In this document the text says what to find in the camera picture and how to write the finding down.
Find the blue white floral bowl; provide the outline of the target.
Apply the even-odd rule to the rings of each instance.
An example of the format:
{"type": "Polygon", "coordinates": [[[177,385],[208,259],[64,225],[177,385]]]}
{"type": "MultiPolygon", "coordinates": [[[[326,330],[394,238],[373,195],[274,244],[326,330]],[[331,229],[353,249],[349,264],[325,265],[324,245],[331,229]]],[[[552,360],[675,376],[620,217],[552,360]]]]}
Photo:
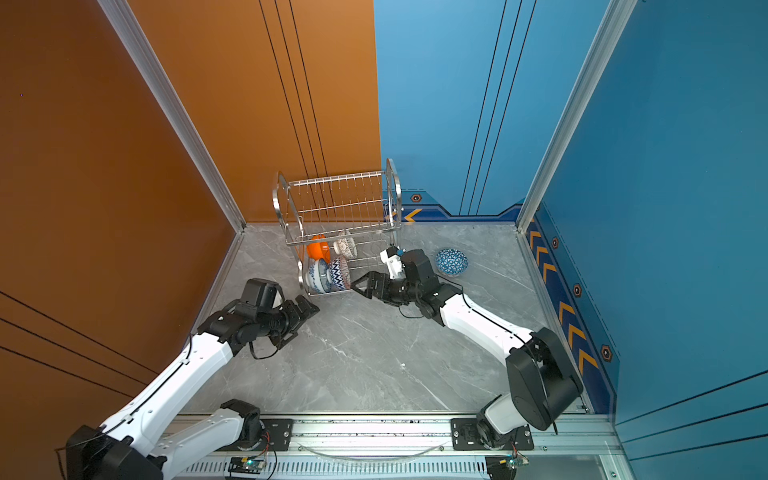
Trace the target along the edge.
{"type": "Polygon", "coordinates": [[[331,292],[331,283],[327,276],[328,264],[324,259],[310,259],[305,274],[307,288],[313,294],[327,294],[331,292]]]}

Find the white brown patterned bowl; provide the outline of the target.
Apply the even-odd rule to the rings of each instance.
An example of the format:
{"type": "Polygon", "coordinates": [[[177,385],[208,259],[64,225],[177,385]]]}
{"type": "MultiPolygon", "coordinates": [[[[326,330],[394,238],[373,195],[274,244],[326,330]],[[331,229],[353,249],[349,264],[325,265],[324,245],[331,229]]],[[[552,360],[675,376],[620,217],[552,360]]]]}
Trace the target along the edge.
{"type": "Polygon", "coordinates": [[[335,240],[333,248],[337,255],[343,256],[346,259],[356,259],[358,257],[357,246],[352,237],[343,237],[335,240]]]}

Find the orange plastic bowl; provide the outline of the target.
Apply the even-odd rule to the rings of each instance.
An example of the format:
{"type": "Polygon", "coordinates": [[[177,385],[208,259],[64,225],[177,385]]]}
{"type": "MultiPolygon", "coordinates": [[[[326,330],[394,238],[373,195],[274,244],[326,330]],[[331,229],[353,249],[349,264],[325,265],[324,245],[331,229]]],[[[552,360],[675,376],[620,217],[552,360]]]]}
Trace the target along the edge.
{"type": "Polygon", "coordinates": [[[326,263],[332,261],[330,245],[322,234],[312,237],[312,242],[307,245],[307,253],[313,260],[324,260],[326,263]]]}

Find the dark blue patterned bowl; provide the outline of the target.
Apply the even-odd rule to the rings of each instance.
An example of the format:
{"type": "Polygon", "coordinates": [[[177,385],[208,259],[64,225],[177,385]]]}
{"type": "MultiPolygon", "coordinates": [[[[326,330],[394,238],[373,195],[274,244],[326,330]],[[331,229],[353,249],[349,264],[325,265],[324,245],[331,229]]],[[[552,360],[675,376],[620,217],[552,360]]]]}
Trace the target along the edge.
{"type": "Polygon", "coordinates": [[[443,248],[435,255],[438,270],[446,276],[456,277],[464,273],[469,266],[465,253],[455,248],[443,248]]]}

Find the red patterned ceramic bowl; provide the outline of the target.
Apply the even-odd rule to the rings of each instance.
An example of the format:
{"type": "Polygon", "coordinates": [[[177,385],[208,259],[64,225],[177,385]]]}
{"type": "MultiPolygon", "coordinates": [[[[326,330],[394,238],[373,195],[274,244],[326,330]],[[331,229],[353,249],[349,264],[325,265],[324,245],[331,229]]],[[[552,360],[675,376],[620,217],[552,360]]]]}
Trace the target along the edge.
{"type": "Polygon", "coordinates": [[[344,291],[351,287],[348,260],[344,256],[335,258],[328,267],[328,278],[335,290],[344,291]]]}

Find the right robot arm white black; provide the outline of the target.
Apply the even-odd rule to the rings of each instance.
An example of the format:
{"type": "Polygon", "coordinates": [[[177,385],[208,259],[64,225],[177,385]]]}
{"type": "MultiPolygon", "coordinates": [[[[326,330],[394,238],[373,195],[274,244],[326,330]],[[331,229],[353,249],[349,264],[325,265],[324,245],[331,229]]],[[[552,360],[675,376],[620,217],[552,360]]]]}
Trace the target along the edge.
{"type": "Polygon", "coordinates": [[[437,275],[393,280],[371,271],[353,281],[351,289],[395,307],[416,305],[422,317],[464,335],[505,367],[508,387],[476,417],[479,441],[488,449],[504,448],[522,427],[554,428],[557,418],[584,393],[581,376],[557,333],[503,320],[471,301],[455,282],[437,275]]]}

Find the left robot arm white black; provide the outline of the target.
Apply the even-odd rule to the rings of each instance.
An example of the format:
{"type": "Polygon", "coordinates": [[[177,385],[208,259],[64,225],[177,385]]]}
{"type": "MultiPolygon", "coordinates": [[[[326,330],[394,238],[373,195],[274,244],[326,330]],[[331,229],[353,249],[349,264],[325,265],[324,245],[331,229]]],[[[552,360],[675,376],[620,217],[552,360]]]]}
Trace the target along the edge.
{"type": "Polygon", "coordinates": [[[188,346],[141,393],[99,427],[82,426],[57,448],[65,479],[172,479],[221,447],[267,446],[258,407],[229,400],[170,437],[163,434],[196,392],[260,337],[282,349],[319,311],[299,295],[265,307],[234,300],[211,314],[188,346]]]}

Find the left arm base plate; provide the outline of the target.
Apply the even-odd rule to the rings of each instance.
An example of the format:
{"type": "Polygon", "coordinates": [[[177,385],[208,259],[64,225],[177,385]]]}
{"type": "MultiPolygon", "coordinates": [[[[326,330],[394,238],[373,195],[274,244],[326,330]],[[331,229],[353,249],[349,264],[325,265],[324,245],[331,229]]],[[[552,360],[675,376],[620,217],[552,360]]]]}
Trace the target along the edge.
{"type": "Polygon", "coordinates": [[[246,432],[225,449],[253,454],[263,451],[286,452],[290,447],[293,427],[294,420],[290,418],[262,418],[258,423],[246,427],[246,432]]]}

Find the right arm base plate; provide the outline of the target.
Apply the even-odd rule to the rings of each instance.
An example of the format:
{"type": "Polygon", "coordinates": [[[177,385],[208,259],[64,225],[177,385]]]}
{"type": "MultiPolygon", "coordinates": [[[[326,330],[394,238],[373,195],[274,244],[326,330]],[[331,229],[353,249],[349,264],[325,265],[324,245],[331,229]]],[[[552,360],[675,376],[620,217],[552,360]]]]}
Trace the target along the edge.
{"type": "Polygon", "coordinates": [[[450,429],[453,449],[456,451],[532,451],[535,448],[528,425],[500,434],[486,421],[477,418],[453,418],[450,420],[450,429]]]}

